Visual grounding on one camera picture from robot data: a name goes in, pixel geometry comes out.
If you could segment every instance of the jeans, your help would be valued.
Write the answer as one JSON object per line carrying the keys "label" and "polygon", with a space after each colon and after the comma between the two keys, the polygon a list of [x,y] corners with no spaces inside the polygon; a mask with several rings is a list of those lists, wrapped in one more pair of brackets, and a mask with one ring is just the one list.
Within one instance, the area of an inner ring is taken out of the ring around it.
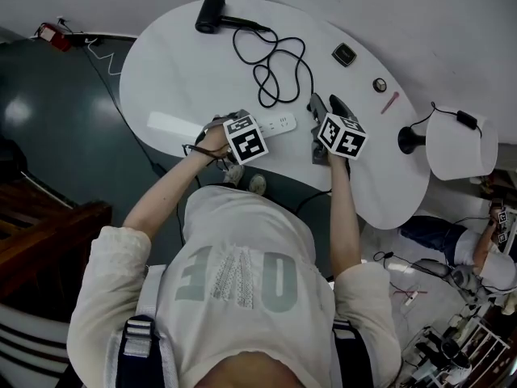
{"label": "jeans", "polygon": [[421,246],[441,251],[447,262],[454,264],[456,244],[467,230],[463,226],[452,224],[441,218],[431,216],[413,216],[401,226],[401,234]]}

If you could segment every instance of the shoe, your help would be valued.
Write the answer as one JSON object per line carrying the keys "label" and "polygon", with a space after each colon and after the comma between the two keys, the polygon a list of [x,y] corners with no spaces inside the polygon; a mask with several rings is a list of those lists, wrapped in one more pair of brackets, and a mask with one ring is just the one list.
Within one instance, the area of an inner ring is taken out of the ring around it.
{"label": "shoe", "polygon": [[232,183],[235,187],[239,185],[242,176],[244,175],[244,166],[232,165],[225,174],[223,183]]}
{"label": "shoe", "polygon": [[248,191],[257,194],[258,196],[263,196],[266,193],[266,186],[266,177],[262,174],[255,174],[250,180]]}

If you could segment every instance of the black strap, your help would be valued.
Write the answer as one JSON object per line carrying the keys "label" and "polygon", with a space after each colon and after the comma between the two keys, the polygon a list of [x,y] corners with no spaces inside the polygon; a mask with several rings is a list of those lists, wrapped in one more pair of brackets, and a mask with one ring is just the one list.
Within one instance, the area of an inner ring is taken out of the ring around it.
{"label": "black strap", "polygon": [[146,316],[134,316],[128,320],[145,320],[151,323],[151,348],[149,356],[138,357],[124,354],[128,342],[128,323],[124,327],[124,335],[120,343],[118,365],[116,373],[116,388],[165,388],[162,369],[162,354],[160,339],[154,333],[154,321]]}
{"label": "black strap", "polygon": [[[361,334],[348,322],[334,322],[332,331],[338,351],[343,387],[373,388],[372,364]],[[350,331],[354,337],[348,334],[349,338],[341,339],[336,331]]]}

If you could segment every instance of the gray floor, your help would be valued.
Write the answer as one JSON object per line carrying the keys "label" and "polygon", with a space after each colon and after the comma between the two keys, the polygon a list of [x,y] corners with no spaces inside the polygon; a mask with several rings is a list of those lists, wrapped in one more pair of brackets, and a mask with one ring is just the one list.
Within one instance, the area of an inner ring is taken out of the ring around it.
{"label": "gray floor", "polygon": [[[98,53],[115,52],[111,70],[121,69],[130,41],[106,40]],[[118,100],[119,77],[107,76],[107,61],[96,61]],[[60,52],[45,41],[0,44],[0,133],[16,141],[27,156],[29,171],[79,204],[104,200],[113,206],[114,226],[156,180],[148,161],[120,118],[99,77],[80,49]],[[171,168],[179,158],[146,146],[152,159]],[[247,184],[256,172],[246,168]],[[262,171],[268,194],[294,209],[314,188]],[[222,181],[222,173],[207,168],[203,185]],[[195,191],[191,185],[188,194]],[[187,195],[182,199],[180,216]],[[328,246],[330,199],[310,201],[300,217],[313,231],[317,266],[330,275]],[[153,241],[150,264],[169,263],[181,248],[173,216]]]}

